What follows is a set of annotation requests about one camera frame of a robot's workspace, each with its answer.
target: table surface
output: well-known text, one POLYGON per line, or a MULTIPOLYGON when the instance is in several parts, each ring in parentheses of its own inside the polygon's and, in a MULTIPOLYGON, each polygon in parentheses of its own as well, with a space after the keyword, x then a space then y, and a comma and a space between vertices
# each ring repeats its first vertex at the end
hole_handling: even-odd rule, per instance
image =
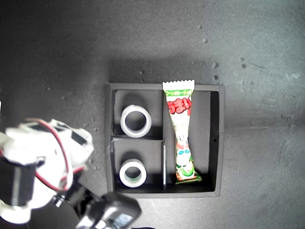
POLYGON ((305 228, 304 0, 1 1, 0 30, 1 130, 90 131, 98 195, 107 81, 225 86, 220 197, 139 199, 136 227, 305 228))

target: candy wrapper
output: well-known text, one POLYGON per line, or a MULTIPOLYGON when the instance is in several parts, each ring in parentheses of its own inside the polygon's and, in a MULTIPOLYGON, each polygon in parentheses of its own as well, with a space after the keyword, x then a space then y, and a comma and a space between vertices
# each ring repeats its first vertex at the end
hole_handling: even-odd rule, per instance
POLYGON ((201 181, 196 173, 188 135, 194 80, 163 82, 163 90, 176 135, 176 184, 201 181))

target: white tape roll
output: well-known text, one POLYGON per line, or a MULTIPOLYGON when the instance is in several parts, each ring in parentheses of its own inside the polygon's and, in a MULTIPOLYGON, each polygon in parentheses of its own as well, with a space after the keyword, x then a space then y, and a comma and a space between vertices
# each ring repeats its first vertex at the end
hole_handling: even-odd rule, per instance
POLYGON ((151 127, 152 127, 152 118, 143 107, 130 105, 123 110, 122 116, 121 116, 121 128, 124 131, 124 133, 126 135, 128 135, 129 137, 143 137, 148 133, 148 131, 151 129, 151 127), (141 130, 131 130, 126 125, 127 115, 129 115, 131 112, 134 112, 134 111, 142 113, 146 118, 145 126, 141 130))
POLYGON ((120 169, 120 179, 121 182, 127 187, 138 187, 145 182, 146 178, 147 173, 141 161, 137 159, 129 159, 122 164, 122 167, 120 169), (136 167, 140 171, 139 176, 137 176, 136 178, 131 178, 126 175, 126 170, 131 167, 136 167))

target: white robot part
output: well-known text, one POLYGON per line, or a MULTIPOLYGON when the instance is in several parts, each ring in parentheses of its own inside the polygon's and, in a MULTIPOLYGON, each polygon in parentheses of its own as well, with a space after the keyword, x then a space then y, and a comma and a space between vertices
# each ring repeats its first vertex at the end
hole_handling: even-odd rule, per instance
POLYGON ((31 208, 29 205, 23 207, 10 206, 0 200, 0 216, 11 223, 27 223, 31 218, 31 208))
MULTIPOLYGON (((85 165, 93 152, 92 135, 84 129, 73 129, 65 123, 52 120, 65 149, 69 170, 85 165)), ((66 163, 59 143, 50 132, 38 123, 20 124, 18 128, 7 128, 6 135, 0 133, 0 148, 3 156, 12 163, 27 165, 43 158, 36 171, 51 185, 58 187, 66 175, 66 163)), ((67 175, 67 186, 71 186, 73 176, 67 175)), ((0 216, 8 222, 26 223, 31 217, 31 209, 41 208, 56 195, 39 179, 35 178, 32 200, 27 206, 14 207, 0 200, 0 216)))

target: black box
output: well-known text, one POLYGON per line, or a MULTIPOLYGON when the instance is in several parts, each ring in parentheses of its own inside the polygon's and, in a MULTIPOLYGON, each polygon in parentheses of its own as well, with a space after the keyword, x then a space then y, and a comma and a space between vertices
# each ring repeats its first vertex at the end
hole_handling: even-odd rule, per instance
POLYGON ((189 144, 201 182, 175 185, 175 136, 162 84, 110 83, 106 107, 106 174, 108 191, 133 198, 217 197, 220 195, 224 153, 224 87, 195 85, 192 95, 189 144), (144 107, 152 117, 149 133, 141 138, 124 134, 120 118, 129 105, 144 107), (167 187, 163 189, 163 145, 166 146, 167 187), (122 163, 141 160, 147 179, 137 188, 119 178, 122 163))

